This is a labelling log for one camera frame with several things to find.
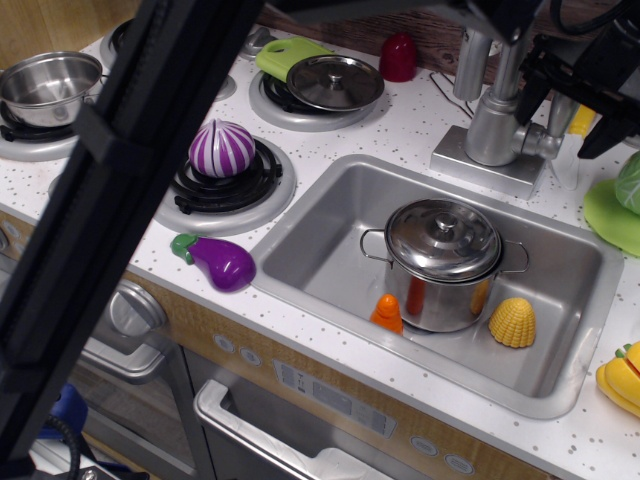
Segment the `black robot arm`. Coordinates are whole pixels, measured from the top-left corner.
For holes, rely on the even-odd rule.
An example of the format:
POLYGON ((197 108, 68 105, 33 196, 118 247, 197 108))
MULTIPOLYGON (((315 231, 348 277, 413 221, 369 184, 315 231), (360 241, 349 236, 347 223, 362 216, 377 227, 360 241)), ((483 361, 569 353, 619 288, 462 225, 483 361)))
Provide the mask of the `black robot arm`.
POLYGON ((245 293, 217 293, 179 264, 170 231, 152 214, 256 16, 244 1, 224 25, 215 17, 222 8, 178 3, 152 34, 159 8, 147 2, 133 49, 89 110, 52 199, 19 192, 43 219, 1 307, 10 340, 2 352, 15 360, 18 378, 42 364, 52 338, 59 341, 52 370, 67 375, 116 281, 132 272, 202 308, 199 317, 170 317, 173 338, 190 350, 213 355, 214 323, 222 320, 226 335, 253 334, 255 352, 287 359, 394 417, 380 446, 403 462, 416 454, 410 435, 433 439, 442 423, 464 434, 455 453, 478 468, 497 449, 564 479, 637 478, 639 421, 601 393, 595 373, 639 336, 639 264, 553 218, 576 193, 554 190, 537 214, 462 180, 430 177, 400 157, 424 153, 434 139, 416 137, 411 119, 392 111, 380 126, 276 140, 300 152, 299 190, 276 223, 241 236, 258 262, 245 293), (415 343, 368 322, 383 271, 361 256, 357 233, 430 193, 471 202, 529 249, 531 269, 496 289, 533 304, 538 327, 529 351, 498 344, 485 324, 415 343), (60 326, 69 333, 60 336, 60 326))

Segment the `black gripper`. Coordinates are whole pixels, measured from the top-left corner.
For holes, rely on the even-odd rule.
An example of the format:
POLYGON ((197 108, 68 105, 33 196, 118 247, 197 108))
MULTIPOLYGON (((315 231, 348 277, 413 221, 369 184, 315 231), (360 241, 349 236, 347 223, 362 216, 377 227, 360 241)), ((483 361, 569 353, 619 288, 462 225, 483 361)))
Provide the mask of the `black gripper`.
POLYGON ((639 134, 638 67, 637 20, 615 20, 590 42, 538 35, 520 66, 515 118, 527 124, 550 91, 576 100, 602 115, 577 154, 595 159, 639 134))

